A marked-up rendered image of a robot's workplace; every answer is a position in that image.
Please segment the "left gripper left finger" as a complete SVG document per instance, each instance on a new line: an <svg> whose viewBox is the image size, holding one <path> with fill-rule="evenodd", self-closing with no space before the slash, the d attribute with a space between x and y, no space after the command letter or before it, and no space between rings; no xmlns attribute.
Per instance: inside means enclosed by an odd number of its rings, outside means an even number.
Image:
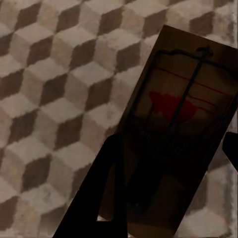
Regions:
<svg viewBox="0 0 238 238"><path fill-rule="evenodd" d="M116 163L114 218L97 221L113 163ZM104 142L53 238L128 238L122 132Z"/></svg>

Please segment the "mousetrap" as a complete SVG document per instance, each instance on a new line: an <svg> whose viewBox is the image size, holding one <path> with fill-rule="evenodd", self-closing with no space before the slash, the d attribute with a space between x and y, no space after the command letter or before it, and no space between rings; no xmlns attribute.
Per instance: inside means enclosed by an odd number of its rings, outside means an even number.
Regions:
<svg viewBox="0 0 238 238"><path fill-rule="evenodd" d="M238 49L163 25L122 132L127 233L174 235L238 108ZM115 164L98 215L114 218Z"/></svg>

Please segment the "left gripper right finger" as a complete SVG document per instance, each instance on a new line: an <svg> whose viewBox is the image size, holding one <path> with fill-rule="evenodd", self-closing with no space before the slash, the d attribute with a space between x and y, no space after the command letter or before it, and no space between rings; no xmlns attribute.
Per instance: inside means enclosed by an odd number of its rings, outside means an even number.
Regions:
<svg viewBox="0 0 238 238"><path fill-rule="evenodd" d="M222 149L238 172L238 134L226 132Z"/></svg>

